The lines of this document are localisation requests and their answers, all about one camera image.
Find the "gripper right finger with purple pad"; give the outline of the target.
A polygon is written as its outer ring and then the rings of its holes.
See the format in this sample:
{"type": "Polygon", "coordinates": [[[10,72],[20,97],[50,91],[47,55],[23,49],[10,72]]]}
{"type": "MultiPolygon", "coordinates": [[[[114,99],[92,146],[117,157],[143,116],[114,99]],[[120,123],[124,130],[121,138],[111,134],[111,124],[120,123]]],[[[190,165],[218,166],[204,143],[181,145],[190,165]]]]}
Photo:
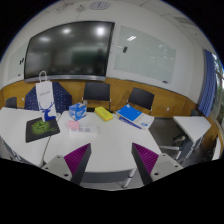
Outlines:
{"type": "Polygon", "coordinates": [[[137,143],[132,144],[131,153],[144,185],[182,169],[182,166],[168,154],[157,154],[137,143]]]}

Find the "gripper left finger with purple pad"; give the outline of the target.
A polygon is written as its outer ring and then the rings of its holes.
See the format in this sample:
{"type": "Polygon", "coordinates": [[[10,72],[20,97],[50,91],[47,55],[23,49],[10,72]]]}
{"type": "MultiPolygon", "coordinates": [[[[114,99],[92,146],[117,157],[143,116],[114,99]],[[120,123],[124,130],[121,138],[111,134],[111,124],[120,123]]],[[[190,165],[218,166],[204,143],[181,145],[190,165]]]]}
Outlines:
{"type": "Polygon", "coordinates": [[[91,144],[83,145],[66,156],[56,155],[42,169],[76,185],[81,183],[91,156],[91,144]]]}

